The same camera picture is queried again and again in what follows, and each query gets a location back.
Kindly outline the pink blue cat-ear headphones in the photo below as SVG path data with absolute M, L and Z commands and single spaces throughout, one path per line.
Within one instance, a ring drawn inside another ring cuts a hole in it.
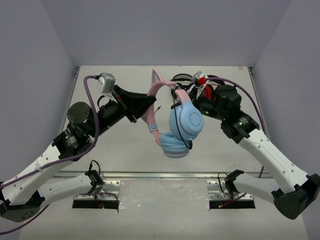
M 174 106 L 170 112 L 168 123 L 170 131 L 159 134 L 156 124 L 154 105 L 141 117 L 153 134 L 155 142 L 161 147 L 163 154 L 169 158 L 183 158 L 193 147 L 196 139 L 204 127 L 201 112 L 193 105 L 189 95 L 173 81 L 165 81 L 161 74 L 152 70 L 151 87 L 148 96 L 156 96 L 160 88 L 167 86 L 177 95 L 180 105 Z

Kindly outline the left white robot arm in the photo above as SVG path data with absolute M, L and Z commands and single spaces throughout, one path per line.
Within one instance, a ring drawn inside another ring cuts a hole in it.
M 156 101 L 146 93 L 134 93 L 115 86 L 110 100 L 99 110 L 89 91 L 89 102 L 79 101 L 68 110 L 69 123 L 47 149 L 21 173 L 0 184 L 0 216 L 21 223 L 42 208 L 70 196 L 97 195 L 105 182 L 97 170 L 56 183 L 48 183 L 56 173 L 77 162 L 96 145 L 100 135 L 124 117 L 135 123 Z

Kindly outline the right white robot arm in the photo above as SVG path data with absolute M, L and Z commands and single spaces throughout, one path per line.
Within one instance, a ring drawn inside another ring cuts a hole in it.
M 221 121 L 223 133 L 248 151 L 271 175 L 253 177 L 242 170 L 229 173 L 225 188 L 231 196 L 246 193 L 275 205 L 286 218 L 296 219 L 318 196 L 320 177 L 307 174 L 293 164 L 265 135 L 259 124 L 241 110 L 242 97 L 232 85 L 219 85 L 211 97 L 188 95 L 193 105 L 207 117 Z

